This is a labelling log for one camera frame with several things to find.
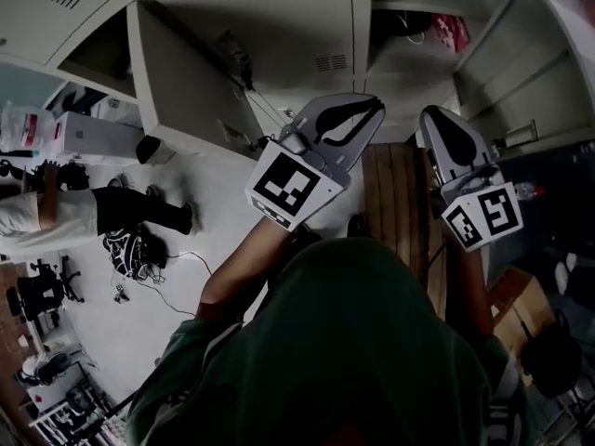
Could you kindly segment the person's left forearm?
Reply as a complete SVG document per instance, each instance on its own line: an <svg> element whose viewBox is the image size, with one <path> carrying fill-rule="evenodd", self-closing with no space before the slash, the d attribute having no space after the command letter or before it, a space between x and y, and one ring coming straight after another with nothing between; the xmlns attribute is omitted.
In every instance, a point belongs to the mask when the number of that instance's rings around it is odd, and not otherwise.
<svg viewBox="0 0 595 446"><path fill-rule="evenodd" d="M196 318L225 324L242 320L291 238L289 231L263 217L205 283Z"/></svg>

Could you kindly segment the wooden slat platform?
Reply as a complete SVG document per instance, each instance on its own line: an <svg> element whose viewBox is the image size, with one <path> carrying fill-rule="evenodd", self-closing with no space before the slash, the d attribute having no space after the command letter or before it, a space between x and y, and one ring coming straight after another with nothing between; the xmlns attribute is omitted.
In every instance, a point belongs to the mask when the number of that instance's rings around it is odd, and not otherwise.
<svg viewBox="0 0 595 446"><path fill-rule="evenodd" d="M424 150L406 143L371 144L362 155L364 213L373 237L392 249L446 317L443 225L434 217L434 173Z"/></svg>

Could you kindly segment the person's right forearm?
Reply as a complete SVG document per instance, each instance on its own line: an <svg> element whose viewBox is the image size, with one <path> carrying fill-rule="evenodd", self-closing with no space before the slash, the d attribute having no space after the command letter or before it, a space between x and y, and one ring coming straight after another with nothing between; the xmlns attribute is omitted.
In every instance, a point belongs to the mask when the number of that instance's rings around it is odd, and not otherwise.
<svg viewBox="0 0 595 446"><path fill-rule="evenodd" d="M481 253L467 253L457 241L446 241L446 322L469 343L494 333L487 301Z"/></svg>

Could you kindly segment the grey metal locker door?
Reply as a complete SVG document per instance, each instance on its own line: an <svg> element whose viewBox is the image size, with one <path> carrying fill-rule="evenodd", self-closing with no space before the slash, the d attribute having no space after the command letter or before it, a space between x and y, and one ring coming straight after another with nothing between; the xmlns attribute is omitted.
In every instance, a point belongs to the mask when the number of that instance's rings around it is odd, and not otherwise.
<svg viewBox="0 0 595 446"><path fill-rule="evenodd" d="M365 71L372 0L156 0L218 48L231 32L251 58L265 105L300 110L354 92Z"/></svg>
<svg viewBox="0 0 595 446"><path fill-rule="evenodd" d="M568 49L529 49L486 76L467 61L454 74L460 112L505 157L547 151L591 138L582 73Z"/></svg>
<svg viewBox="0 0 595 446"><path fill-rule="evenodd" d="M145 133L187 154L234 152L256 160L263 136L244 89L153 1L126 8L131 71Z"/></svg>

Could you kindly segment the person's green shirt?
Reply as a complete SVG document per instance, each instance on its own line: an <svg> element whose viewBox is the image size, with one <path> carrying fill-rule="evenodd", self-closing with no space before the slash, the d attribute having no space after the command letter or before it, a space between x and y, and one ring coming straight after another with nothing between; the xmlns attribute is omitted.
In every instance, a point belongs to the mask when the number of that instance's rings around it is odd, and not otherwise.
<svg viewBox="0 0 595 446"><path fill-rule="evenodd" d="M319 242L247 325L191 320L133 399L128 446L298 446L340 430L376 446L531 446L498 338L465 339L369 238Z"/></svg>

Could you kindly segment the clear water jug red label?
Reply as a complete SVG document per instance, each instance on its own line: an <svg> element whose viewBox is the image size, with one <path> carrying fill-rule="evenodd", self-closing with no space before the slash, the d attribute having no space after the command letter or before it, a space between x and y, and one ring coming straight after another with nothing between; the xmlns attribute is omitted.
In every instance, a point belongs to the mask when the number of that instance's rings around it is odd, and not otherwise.
<svg viewBox="0 0 595 446"><path fill-rule="evenodd" d="M0 151L40 151L55 139L58 127L50 111L7 101L0 112Z"/></svg>

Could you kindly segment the black office chair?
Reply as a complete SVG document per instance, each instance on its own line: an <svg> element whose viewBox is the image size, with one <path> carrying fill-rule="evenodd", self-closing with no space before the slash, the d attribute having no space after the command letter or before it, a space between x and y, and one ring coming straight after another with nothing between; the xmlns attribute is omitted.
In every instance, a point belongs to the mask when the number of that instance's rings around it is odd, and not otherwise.
<svg viewBox="0 0 595 446"><path fill-rule="evenodd" d="M55 310L62 305L64 299L84 303L71 286L80 271L69 272L70 258L62 256L60 265L51 267L41 259L30 267L37 272L33 277L19 277L17 286L7 289L8 308L13 317L22 317L26 321L34 321L40 314Z"/></svg>

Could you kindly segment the person's black shoe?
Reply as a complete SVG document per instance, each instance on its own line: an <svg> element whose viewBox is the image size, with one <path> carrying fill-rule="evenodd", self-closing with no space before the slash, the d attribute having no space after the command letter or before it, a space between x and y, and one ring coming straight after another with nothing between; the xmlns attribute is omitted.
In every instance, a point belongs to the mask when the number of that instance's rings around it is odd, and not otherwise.
<svg viewBox="0 0 595 446"><path fill-rule="evenodd" d="M356 214L350 218L347 226L347 236L354 238L372 237L367 218L364 214Z"/></svg>

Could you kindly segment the white side table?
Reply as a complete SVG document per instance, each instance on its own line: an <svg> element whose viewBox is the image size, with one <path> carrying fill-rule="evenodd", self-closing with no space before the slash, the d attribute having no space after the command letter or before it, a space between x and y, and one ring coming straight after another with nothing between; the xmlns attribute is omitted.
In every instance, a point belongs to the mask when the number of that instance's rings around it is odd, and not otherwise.
<svg viewBox="0 0 595 446"><path fill-rule="evenodd" d="M143 127L136 103L71 82L62 83L47 99L43 108L51 112L55 119L59 119L65 112L76 112L138 129Z"/></svg>

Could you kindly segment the white trash bin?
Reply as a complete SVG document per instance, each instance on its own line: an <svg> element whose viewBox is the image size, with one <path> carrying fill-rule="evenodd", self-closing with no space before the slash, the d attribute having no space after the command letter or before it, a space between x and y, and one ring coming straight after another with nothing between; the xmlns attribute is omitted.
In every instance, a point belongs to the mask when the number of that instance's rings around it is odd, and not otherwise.
<svg viewBox="0 0 595 446"><path fill-rule="evenodd" d="M136 147L136 157L143 165L165 165L176 155L176 152L166 145L160 138L143 137Z"/></svg>

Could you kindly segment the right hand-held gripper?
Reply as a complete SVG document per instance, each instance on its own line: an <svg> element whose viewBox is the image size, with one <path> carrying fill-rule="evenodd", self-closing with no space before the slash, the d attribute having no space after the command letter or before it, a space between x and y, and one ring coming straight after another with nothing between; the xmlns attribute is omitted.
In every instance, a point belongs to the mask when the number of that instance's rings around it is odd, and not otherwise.
<svg viewBox="0 0 595 446"><path fill-rule="evenodd" d="M424 108L419 122L439 184L457 177L440 188L446 203L441 218L463 249L472 252L521 230L514 186L490 164L493 155L482 135L443 107Z"/></svg>

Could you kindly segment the brown cardboard box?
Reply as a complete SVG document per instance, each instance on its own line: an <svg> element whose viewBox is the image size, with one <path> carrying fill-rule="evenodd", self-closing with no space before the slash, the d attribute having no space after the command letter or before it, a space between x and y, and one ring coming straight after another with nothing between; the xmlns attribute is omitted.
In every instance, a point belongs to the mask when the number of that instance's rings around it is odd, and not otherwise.
<svg viewBox="0 0 595 446"><path fill-rule="evenodd" d="M535 276L513 267L504 270L487 294L495 336L516 359L523 383L530 386L533 378L524 373L521 351L529 341L527 333L536 336L554 323L549 301Z"/></svg>

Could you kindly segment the red label plastic bottle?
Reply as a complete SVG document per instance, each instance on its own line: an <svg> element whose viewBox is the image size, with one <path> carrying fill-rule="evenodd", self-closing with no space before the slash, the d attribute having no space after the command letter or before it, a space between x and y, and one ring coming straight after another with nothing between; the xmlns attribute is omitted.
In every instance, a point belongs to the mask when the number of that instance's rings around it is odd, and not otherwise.
<svg viewBox="0 0 595 446"><path fill-rule="evenodd" d="M533 182L519 182L514 184L516 198L521 202L538 199L545 194L545 189Z"/></svg>

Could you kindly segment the red bag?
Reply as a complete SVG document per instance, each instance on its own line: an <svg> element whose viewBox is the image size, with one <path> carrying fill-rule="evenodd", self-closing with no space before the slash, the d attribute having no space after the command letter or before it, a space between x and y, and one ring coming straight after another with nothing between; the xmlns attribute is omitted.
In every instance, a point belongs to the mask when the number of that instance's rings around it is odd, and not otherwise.
<svg viewBox="0 0 595 446"><path fill-rule="evenodd" d="M441 42L455 54L461 53L470 42L466 24L459 16L434 13L432 27Z"/></svg>

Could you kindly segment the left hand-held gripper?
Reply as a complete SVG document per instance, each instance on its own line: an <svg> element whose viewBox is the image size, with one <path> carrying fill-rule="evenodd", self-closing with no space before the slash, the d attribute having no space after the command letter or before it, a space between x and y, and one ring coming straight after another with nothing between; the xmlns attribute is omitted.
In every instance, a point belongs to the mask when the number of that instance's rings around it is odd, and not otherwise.
<svg viewBox="0 0 595 446"><path fill-rule="evenodd" d="M356 116L351 128L342 125ZM384 116L384 104L366 94L311 100L266 145L245 186L249 204L283 229L295 229L350 186L350 169Z"/></svg>

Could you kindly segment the black framed window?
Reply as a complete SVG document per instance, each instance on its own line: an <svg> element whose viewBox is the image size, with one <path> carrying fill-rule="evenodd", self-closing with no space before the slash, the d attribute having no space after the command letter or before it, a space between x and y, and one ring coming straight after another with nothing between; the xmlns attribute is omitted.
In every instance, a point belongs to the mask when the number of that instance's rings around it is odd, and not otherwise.
<svg viewBox="0 0 595 446"><path fill-rule="evenodd" d="M8 102L45 109L66 85L58 77L0 62L0 112Z"/></svg>

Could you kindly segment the white box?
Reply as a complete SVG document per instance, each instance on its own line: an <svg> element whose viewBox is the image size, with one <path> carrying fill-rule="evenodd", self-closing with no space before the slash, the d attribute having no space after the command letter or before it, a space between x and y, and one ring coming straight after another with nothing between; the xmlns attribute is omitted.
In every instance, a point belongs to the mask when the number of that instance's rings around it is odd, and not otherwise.
<svg viewBox="0 0 595 446"><path fill-rule="evenodd" d="M130 125L68 111L58 119L50 156L61 163L128 166L137 164L136 148L144 137Z"/></svg>

